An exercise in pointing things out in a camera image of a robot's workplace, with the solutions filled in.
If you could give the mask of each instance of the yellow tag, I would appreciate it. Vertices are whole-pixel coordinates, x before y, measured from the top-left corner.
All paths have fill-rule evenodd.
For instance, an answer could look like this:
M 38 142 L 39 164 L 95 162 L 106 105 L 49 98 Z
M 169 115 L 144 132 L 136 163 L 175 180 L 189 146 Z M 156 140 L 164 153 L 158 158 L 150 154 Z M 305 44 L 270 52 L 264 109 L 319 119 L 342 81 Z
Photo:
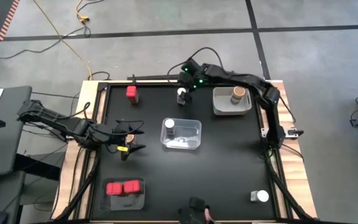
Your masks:
M 122 152 L 127 152 L 128 151 L 127 147 L 122 147 L 122 146 L 118 146 L 117 149 L 122 151 Z

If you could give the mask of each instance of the black floor stripe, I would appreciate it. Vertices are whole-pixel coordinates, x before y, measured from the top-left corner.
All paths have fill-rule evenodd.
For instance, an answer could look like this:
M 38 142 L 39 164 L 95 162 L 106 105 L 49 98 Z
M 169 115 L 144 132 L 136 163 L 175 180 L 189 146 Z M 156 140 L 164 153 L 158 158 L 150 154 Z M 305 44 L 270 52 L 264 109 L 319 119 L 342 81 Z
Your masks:
M 260 66 L 262 67 L 262 72 L 264 74 L 265 79 L 269 80 L 270 79 L 269 68 L 267 67 L 265 52 L 262 46 L 262 41 L 260 40 L 258 26 L 256 24 L 256 18 L 255 18 L 254 10 L 252 8 L 251 0 L 246 0 L 246 3 L 247 3 L 249 19 L 251 22 L 252 33 L 255 39 L 256 49 L 258 51 Z
M 151 37 L 163 35 L 194 35 L 194 34 L 240 34 L 252 32 L 250 28 L 232 28 L 232 29 L 195 29 L 195 30 L 163 30 L 146 32 L 121 32 L 92 34 L 90 37 L 84 37 L 83 34 L 71 35 L 66 39 L 84 39 L 84 38 L 112 38 L 112 37 Z M 4 41 L 23 41 L 23 40 L 58 40 L 57 35 L 43 35 L 30 37 L 6 37 Z
M 329 30 L 354 30 L 358 25 L 343 26 L 311 26 L 311 27 L 271 27 L 258 28 L 259 32 L 295 32 L 295 31 L 329 31 Z

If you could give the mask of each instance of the yellow cable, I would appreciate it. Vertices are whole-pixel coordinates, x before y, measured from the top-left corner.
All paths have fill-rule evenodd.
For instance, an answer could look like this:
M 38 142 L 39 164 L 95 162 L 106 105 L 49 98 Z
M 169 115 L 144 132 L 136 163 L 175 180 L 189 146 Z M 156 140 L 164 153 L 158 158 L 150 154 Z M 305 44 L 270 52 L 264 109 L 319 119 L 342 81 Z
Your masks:
M 53 29 L 54 29 L 55 32 L 57 33 L 59 39 L 60 39 L 68 48 L 70 48 L 70 50 L 73 51 L 74 54 L 77 55 L 77 57 L 78 57 L 79 59 L 81 59 L 81 61 L 85 64 L 85 66 L 86 66 L 86 68 L 88 69 L 88 72 L 89 72 L 89 76 L 90 76 L 89 80 L 92 80 L 92 71 L 91 71 L 91 68 L 90 68 L 90 66 L 88 65 L 88 63 L 85 62 L 85 61 L 81 58 L 81 56 L 80 56 L 70 45 L 68 45 L 68 43 L 66 43 L 66 42 L 63 40 L 62 36 L 59 34 L 59 31 L 57 31 L 56 27 L 54 26 L 54 24 L 52 23 L 52 21 L 49 19 L 49 17 L 46 15 L 46 13 L 44 12 L 44 10 L 42 10 L 41 6 L 38 5 L 37 1 L 36 1 L 36 0 L 33 0 L 33 2 L 34 2 L 34 3 L 37 5 L 37 7 L 41 10 L 42 14 L 47 18 L 47 20 L 49 21 L 50 25 L 53 27 Z
M 80 13 L 78 12 L 78 6 L 81 4 L 82 0 L 78 1 L 77 5 L 75 6 L 75 12 L 77 13 L 77 16 L 80 17 L 80 21 L 82 23 L 85 23 L 86 21 L 88 21 L 90 18 L 88 16 L 81 16 Z

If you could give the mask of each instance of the wooden board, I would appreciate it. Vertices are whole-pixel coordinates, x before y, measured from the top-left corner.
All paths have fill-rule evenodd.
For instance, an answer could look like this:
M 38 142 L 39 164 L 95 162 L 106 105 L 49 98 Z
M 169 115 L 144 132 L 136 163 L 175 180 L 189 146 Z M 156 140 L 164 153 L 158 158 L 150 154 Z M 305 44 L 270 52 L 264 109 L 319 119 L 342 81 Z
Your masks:
M 89 107 L 89 110 L 86 112 L 89 118 L 91 118 L 93 115 L 93 111 L 90 108 L 94 108 L 99 82 L 106 82 L 106 81 L 84 81 L 82 84 L 80 98 L 78 100 L 76 111 L 82 110 L 85 103 L 90 102 L 91 105 Z M 132 83 L 132 81 L 127 81 L 127 80 L 107 81 L 107 82 Z M 167 81 L 166 80 L 144 80 L 144 81 L 139 80 L 137 82 L 166 83 Z M 271 81 L 271 82 L 275 87 L 277 87 L 280 90 L 283 100 L 288 105 L 287 94 L 285 93 L 283 82 L 282 81 Z M 105 94 L 106 92 L 103 90 L 101 92 L 102 100 L 100 101 L 101 103 L 99 104 L 99 108 L 98 108 L 98 117 L 97 117 L 98 122 L 101 122 L 101 118 L 102 118 L 101 115 L 103 113 L 103 108 L 104 108 L 103 99 L 106 96 Z M 284 107 L 284 104 L 281 101 L 278 104 L 278 113 L 280 118 L 280 124 L 284 128 L 293 127 L 291 114 L 287 111 L 287 109 Z M 264 110 L 262 110 L 262 117 L 263 117 L 264 126 L 268 127 Z M 284 144 L 300 151 L 297 140 L 285 140 Z M 83 167 L 84 155 L 85 155 L 85 152 L 81 152 L 80 157 L 78 159 L 77 166 L 75 167 L 75 161 L 79 150 L 80 147 L 78 147 L 75 142 L 70 142 L 68 144 L 65 161 L 62 167 L 62 174 L 60 176 L 60 190 L 58 194 L 59 196 L 58 198 L 55 199 L 58 201 L 57 201 L 56 209 L 52 215 L 52 218 L 56 218 L 57 216 L 59 216 L 59 214 L 62 213 L 63 209 L 68 205 L 70 192 L 72 197 L 78 190 L 78 184 L 80 182 L 81 169 Z M 89 161 L 88 172 L 93 163 L 93 157 L 94 156 L 91 156 L 91 159 Z M 303 207 L 306 213 L 308 213 L 312 217 L 317 217 L 316 210 L 314 209 L 313 199 L 311 197 L 308 178 L 306 176 L 306 171 L 302 159 L 296 154 L 285 150 L 285 146 L 283 146 L 281 149 L 281 159 L 283 162 L 283 170 L 287 180 L 287 187 L 289 191 L 294 196 L 296 201 Z M 279 208 L 280 213 L 282 214 L 282 217 L 285 218 L 286 215 L 285 215 L 285 205 L 283 202 L 283 197 L 277 188 L 276 190 L 278 193 L 277 196 L 278 196 L 278 203 L 280 207 Z M 86 208 L 88 206 L 88 197 L 89 197 L 89 188 L 83 196 L 79 218 L 85 217 Z

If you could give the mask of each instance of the small bottle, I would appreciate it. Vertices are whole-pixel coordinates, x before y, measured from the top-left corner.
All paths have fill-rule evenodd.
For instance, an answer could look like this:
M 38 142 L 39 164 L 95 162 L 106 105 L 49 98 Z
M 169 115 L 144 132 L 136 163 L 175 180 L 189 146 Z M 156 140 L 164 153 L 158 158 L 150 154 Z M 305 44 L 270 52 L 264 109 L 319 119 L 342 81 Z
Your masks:
M 240 103 L 242 97 L 246 94 L 246 89 L 241 86 L 236 86 L 233 88 L 233 92 L 231 94 L 231 102 L 234 104 Z
M 186 103 L 186 101 L 184 99 L 182 99 L 180 97 L 181 93 L 186 93 L 186 89 L 185 88 L 179 88 L 178 91 L 177 91 L 177 102 L 178 104 L 180 105 L 184 105 Z
M 267 202 L 269 194 L 265 190 L 255 190 L 251 192 L 251 202 Z
M 127 144 L 136 144 L 135 135 L 134 134 L 128 134 L 127 137 L 126 137 L 126 143 Z
M 172 119 L 168 119 L 164 123 L 165 130 L 167 130 L 168 136 L 174 136 L 175 135 L 175 122 Z

